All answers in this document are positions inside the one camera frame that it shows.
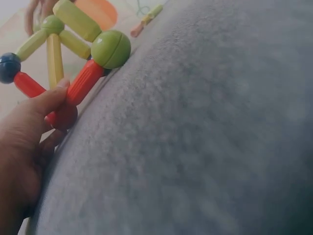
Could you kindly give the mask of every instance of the magnetic building toy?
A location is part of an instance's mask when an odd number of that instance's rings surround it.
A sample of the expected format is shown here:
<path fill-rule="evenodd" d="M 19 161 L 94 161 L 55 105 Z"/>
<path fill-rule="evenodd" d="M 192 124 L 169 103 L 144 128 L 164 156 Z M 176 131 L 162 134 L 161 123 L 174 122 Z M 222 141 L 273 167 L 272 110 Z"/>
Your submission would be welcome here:
<path fill-rule="evenodd" d="M 26 73 L 21 72 L 25 61 L 45 41 L 50 88 L 64 77 L 61 43 L 87 62 L 67 90 L 66 103 L 50 113 L 46 120 L 57 129 L 73 126 L 77 108 L 95 83 L 109 70 L 122 66 L 131 53 L 128 37 L 117 30 L 102 31 L 100 26 L 69 0 L 59 0 L 53 7 L 54 15 L 48 16 L 40 30 L 33 34 L 16 51 L 0 57 L 0 82 L 15 86 L 29 98 L 45 92 L 45 89 Z M 91 46 L 65 30 L 65 25 Z"/>

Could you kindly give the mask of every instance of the green ball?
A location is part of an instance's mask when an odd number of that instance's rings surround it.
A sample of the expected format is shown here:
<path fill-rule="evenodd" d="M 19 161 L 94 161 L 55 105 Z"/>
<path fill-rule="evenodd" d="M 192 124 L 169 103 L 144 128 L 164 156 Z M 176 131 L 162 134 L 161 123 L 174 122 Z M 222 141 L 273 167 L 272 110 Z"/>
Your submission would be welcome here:
<path fill-rule="evenodd" d="M 64 30 L 64 23 L 55 15 L 50 15 L 44 19 L 41 28 L 45 29 L 48 35 L 52 33 L 59 34 Z"/>
<path fill-rule="evenodd" d="M 92 58 L 106 69 L 121 67 L 130 54 L 131 42 L 124 33 L 116 30 L 100 33 L 91 45 Z"/>

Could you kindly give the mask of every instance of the yellow rod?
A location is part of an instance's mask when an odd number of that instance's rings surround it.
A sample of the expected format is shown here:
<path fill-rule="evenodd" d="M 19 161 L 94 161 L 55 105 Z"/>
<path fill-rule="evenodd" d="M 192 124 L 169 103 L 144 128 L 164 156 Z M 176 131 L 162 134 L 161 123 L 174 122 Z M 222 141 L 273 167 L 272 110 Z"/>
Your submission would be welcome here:
<path fill-rule="evenodd" d="M 47 39 L 47 64 L 50 88 L 56 87 L 64 77 L 61 54 L 61 40 L 57 34 L 50 34 Z"/>
<path fill-rule="evenodd" d="M 68 30 L 63 30 L 59 37 L 61 43 L 65 45 L 68 49 L 74 52 L 79 57 L 87 60 L 90 56 L 90 47 L 84 43 L 82 40 L 77 38 L 72 32 Z"/>
<path fill-rule="evenodd" d="M 25 61 L 32 53 L 35 52 L 42 44 L 45 43 L 48 34 L 46 30 L 41 29 L 33 34 L 31 37 L 21 45 L 15 54 L 20 58 L 21 61 Z"/>
<path fill-rule="evenodd" d="M 64 24 L 88 42 L 93 42 L 102 32 L 100 26 L 69 0 L 59 0 L 53 13 Z"/>

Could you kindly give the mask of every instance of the toy ball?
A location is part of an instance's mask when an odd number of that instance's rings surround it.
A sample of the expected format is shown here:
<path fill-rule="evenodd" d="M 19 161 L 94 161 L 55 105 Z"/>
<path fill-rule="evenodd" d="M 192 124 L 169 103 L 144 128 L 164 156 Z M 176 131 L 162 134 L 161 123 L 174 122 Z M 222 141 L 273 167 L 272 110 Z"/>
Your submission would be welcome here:
<path fill-rule="evenodd" d="M 91 45 L 91 56 L 105 69 L 121 67 L 131 54 L 131 42 L 120 31 L 108 30 L 99 34 Z"/>
<path fill-rule="evenodd" d="M 0 57 L 0 82 L 9 84 L 15 75 L 21 71 L 21 60 L 14 53 L 6 53 Z"/>
<path fill-rule="evenodd" d="M 76 106 L 62 105 L 55 113 L 49 114 L 46 118 L 54 128 L 65 131 L 75 124 L 77 116 Z"/>
<path fill-rule="evenodd" d="M 41 28 L 45 29 L 48 35 L 52 33 L 60 34 L 64 30 L 64 23 L 55 15 L 50 15 L 44 19 Z"/>

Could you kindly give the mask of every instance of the blue ball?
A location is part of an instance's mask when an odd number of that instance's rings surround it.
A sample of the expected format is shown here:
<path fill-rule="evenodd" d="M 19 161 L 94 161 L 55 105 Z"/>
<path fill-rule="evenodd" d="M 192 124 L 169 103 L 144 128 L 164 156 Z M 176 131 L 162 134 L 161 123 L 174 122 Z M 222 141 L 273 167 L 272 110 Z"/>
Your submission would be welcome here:
<path fill-rule="evenodd" d="M 0 57 L 0 82 L 9 84 L 15 75 L 21 71 L 21 60 L 14 53 L 6 53 Z"/>

